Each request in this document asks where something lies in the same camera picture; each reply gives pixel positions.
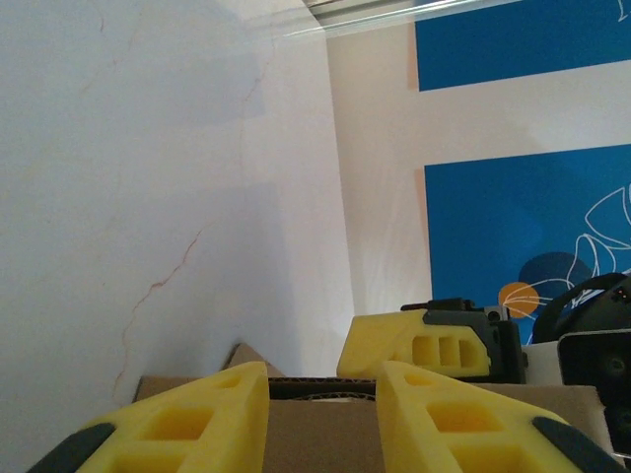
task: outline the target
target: yellow foam block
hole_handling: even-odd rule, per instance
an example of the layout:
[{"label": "yellow foam block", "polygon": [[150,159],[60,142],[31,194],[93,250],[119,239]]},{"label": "yellow foam block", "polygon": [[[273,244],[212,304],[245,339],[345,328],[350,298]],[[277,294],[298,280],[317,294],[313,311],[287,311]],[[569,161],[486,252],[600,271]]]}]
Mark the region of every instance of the yellow foam block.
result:
[{"label": "yellow foam block", "polygon": [[580,473],[530,423],[557,415],[406,363],[384,363],[377,412],[387,473]]},{"label": "yellow foam block", "polygon": [[268,413],[265,363],[240,365],[94,420],[116,430],[78,471],[260,473]]},{"label": "yellow foam block", "polygon": [[489,357],[473,329],[427,325],[424,309],[353,318],[337,375],[375,378],[384,361],[406,362],[452,377],[488,375]]}]

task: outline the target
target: blue panel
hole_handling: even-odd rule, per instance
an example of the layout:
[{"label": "blue panel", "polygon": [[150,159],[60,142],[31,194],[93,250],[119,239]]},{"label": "blue panel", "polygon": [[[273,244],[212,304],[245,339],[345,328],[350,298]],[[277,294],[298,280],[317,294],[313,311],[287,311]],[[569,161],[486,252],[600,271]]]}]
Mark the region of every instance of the blue panel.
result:
[{"label": "blue panel", "polygon": [[631,59],[631,0],[522,0],[416,24],[422,91]]},{"label": "blue panel", "polygon": [[[427,166],[425,177],[435,299],[497,304],[513,282],[553,298],[596,268],[631,269],[631,145]],[[532,319],[520,324],[525,343]]]}]

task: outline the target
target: white line drawing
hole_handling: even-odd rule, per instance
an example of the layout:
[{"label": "white line drawing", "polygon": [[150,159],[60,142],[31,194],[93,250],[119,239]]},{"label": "white line drawing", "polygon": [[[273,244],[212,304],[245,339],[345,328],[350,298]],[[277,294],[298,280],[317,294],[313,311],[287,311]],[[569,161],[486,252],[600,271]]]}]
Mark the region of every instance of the white line drawing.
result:
[{"label": "white line drawing", "polygon": [[[631,267],[628,267],[624,270],[620,269],[618,267],[619,263],[616,258],[616,252],[618,251],[631,251],[631,237],[628,238],[628,241],[624,241],[622,239],[609,236],[605,232],[597,229],[595,223],[593,222],[592,216],[595,210],[598,209],[598,207],[604,204],[605,202],[608,202],[609,199],[620,199],[620,203],[622,204],[622,213],[623,213],[624,219],[626,220],[627,224],[631,228],[631,184],[629,184],[628,186],[622,186],[614,190],[613,192],[610,192],[609,194],[605,195],[604,197],[602,197],[585,214],[583,220],[585,221],[589,230],[583,234],[580,234],[576,238],[575,245],[574,245],[574,260],[572,264],[570,265],[570,269],[568,270],[568,273],[565,276],[565,278],[545,279],[542,281],[537,281],[536,283],[532,283],[527,286],[522,286],[520,288],[517,288],[506,296],[506,299],[504,300],[505,307],[507,307],[510,311],[516,312],[524,317],[534,320],[535,317],[533,317],[530,314],[525,313],[522,310],[511,307],[511,304],[536,303],[537,305],[546,305],[547,303],[552,301],[551,298],[544,298],[544,297],[538,298],[534,296],[527,296],[524,294],[520,294],[520,292],[528,288],[535,288],[536,286],[539,286],[545,283],[561,282],[567,286],[568,290],[572,289],[574,287],[574,283],[572,282],[572,273],[576,269],[576,265],[579,261],[579,254],[581,252],[581,246],[585,248],[585,245],[582,243],[585,243],[585,242],[588,244],[587,250],[588,251],[590,250],[594,257],[594,267],[592,270],[592,277],[599,276],[600,274],[606,274],[606,273],[612,273],[612,272],[622,272],[624,274],[631,275]],[[571,308],[575,308],[578,305],[584,303],[585,301],[593,297],[598,292],[599,291],[592,291],[592,290],[583,291],[579,296],[577,296],[575,299],[572,300]],[[527,345],[530,344],[531,341],[532,341],[532,335],[530,334],[526,344]]]},{"label": "white line drawing", "polygon": [[618,0],[618,6],[620,7],[620,18],[618,18],[618,23],[625,20],[629,16],[629,11],[631,11],[631,8],[625,10],[624,2],[625,0]]}]

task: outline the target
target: black rubber tip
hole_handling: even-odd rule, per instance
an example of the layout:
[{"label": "black rubber tip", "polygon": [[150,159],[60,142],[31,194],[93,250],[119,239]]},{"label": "black rubber tip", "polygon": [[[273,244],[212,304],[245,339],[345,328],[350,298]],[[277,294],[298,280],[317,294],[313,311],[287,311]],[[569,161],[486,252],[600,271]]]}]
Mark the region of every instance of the black rubber tip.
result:
[{"label": "black rubber tip", "polygon": [[65,439],[28,473],[75,473],[116,430],[114,424],[96,424]]},{"label": "black rubber tip", "polygon": [[628,473],[628,471],[581,431],[547,417],[532,424],[583,473]]}]

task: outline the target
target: white surface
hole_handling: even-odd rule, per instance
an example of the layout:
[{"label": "white surface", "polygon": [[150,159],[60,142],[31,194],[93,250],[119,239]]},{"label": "white surface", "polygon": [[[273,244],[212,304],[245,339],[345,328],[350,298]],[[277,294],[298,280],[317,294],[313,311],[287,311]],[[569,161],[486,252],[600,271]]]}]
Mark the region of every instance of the white surface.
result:
[{"label": "white surface", "polygon": [[523,347],[528,357],[526,384],[540,386],[563,384],[558,346],[559,342],[546,342]]},{"label": "white surface", "polygon": [[353,302],[300,0],[5,2],[0,471],[245,340],[334,374]]},{"label": "white surface", "polygon": [[631,137],[631,61],[419,93],[408,85],[410,33],[393,27],[328,42],[358,313],[431,298],[416,169]]}]

